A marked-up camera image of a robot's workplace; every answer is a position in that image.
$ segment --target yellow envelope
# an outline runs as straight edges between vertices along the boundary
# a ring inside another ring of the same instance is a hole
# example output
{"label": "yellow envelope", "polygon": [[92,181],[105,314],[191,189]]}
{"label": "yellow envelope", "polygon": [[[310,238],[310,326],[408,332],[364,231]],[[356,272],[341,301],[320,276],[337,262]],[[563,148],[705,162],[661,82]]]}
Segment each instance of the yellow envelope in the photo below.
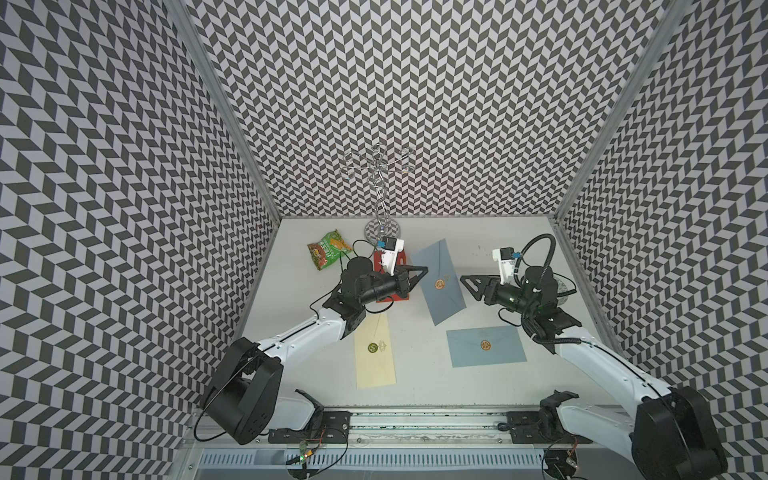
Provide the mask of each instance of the yellow envelope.
{"label": "yellow envelope", "polygon": [[368,315],[355,329],[357,389],[395,383],[395,361],[386,313]]}

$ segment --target envelope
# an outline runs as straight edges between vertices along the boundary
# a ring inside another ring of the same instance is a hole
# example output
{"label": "envelope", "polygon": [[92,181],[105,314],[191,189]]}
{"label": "envelope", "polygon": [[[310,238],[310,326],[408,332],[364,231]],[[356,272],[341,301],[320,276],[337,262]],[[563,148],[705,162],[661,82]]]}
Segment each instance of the envelope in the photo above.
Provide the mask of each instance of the envelope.
{"label": "envelope", "polygon": [[526,361],[516,327],[448,330],[445,334],[453,368]]}
{"label": "envelope", "polygon": [[369,314],[355,329],[357,389],[395,383],[395,361],[386,313]]}
{"label": "envelope", "polygon": [[445,239],[422,248],[410,257],[412,265],[429,268],[419,285],[435,325],[467,308]]}

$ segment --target vent grille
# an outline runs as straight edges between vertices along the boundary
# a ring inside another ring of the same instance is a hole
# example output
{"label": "vent grille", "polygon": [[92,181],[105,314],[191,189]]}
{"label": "vent grille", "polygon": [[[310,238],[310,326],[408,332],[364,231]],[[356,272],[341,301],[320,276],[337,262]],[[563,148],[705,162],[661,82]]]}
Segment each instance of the vent grille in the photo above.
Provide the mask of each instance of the vent grille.
{"label": "vent grille", "polygon": [[[310,468],[334,463],[343,450],[323,451],[310,457]],[[298,449],[205,449],[200,468],[301,468],[285,466]],[[542,449],[369,449],[347,452],[334,468],[375,470],[537,469]]]}

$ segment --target white table surface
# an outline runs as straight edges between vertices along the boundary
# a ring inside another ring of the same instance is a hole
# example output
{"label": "white table surface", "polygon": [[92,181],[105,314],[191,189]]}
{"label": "white table surface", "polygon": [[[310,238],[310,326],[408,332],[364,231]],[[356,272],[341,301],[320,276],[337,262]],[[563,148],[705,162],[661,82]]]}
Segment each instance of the white table surface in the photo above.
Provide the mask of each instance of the white table surface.
{"label": "white table surface", "polygon": [[[552,233],[546,217],[397,220],[402,229],[401,237],[406,242],[406,255],[445,238],[459,276],[498,275],[491,250],[514,247],[519,251],[536,235]],[[340,268],[336,262],[317,271],[306,245],[336,229],[351,245],[362,238],[367,221],[283,220],[246,319],[243,336],[257,342],[310,318],[313,313],[308,308],[309,303],[336,285]],[[526,260],[531,265],[541,264],[547,247],[547,241],[537,243],[526,254]],[[357,248],[361,255],[367,255],[371,247],[361,242]],[[559,247],[552,268],[573,278]],[[437,326],[432,324],[420,286],[411,292],[410,300],[398,302],[387,312],[397,378],[395,385],[357,389],[353,333],[286,371],[281,390],[306,390],[326,406],[537,405],[555,389],[570,390],[600,405],[616,404],[582,371],[533,343],[522,329],[520,338],[526,362],[452,368],[446,330],[504,325],[497,317],[498,307],[475,301],[464,286],[461,288],[467,308]],[[598,336],[579,294],[570,296],[563,308]],[[506,318],[515,323],[520,320],[519,315],[513,313],[507,313]]]}

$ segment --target metal stand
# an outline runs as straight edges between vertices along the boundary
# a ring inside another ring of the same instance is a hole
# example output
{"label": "metal stand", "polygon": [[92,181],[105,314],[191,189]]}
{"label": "metal stand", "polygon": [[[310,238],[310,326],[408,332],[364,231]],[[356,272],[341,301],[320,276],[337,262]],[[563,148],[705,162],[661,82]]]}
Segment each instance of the metal stand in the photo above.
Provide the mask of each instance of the metal stand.
{"label": "metal stand", "polygon": [[[388,162],[386,152],[381,144],[373,146],[372,158],[362,165],[362,159],[356,151],[349,151],[344,155],[341,165],[341,174],[345,180],[352,180],[352,170],[367,169],[368,178],[374,195],[373,219],[369,221],[363,229],[365,238],[373,245],[376,245],[383,237],[400,237],[400,225],[389,216],[389,188],[388,173],[389,167],[399,164],[402,172],[411,173],[415,169],[409,163],[410,155],[413,153],[411,148],[403,148],[400,151],[400,158],[396,162]],[[360,165],[354,165],[355,159],[358,159]]]}

